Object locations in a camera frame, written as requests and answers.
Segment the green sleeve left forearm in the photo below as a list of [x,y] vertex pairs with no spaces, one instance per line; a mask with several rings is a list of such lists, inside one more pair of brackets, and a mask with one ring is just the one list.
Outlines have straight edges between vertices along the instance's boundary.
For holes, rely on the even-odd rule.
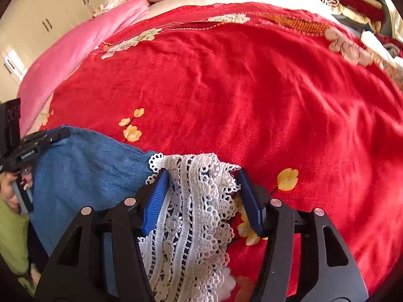
[[36,283],[32,279],[27,247],[29,217],[14,212],[1,198],[1,256],[22,287],[34,296]]

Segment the person's left hand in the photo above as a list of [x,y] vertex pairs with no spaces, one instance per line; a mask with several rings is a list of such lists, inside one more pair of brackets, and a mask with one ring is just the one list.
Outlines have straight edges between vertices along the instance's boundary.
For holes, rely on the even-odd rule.
[[[1,198],[6,205],[15,213],[20,213],[18,198],[14,193],[12,183],[18,179],[18,173],[4,172],[1,174]],[[22,170],[22,180],[20,181],[24,189],[30,189],[33,186],[33,175],[31,165]]]

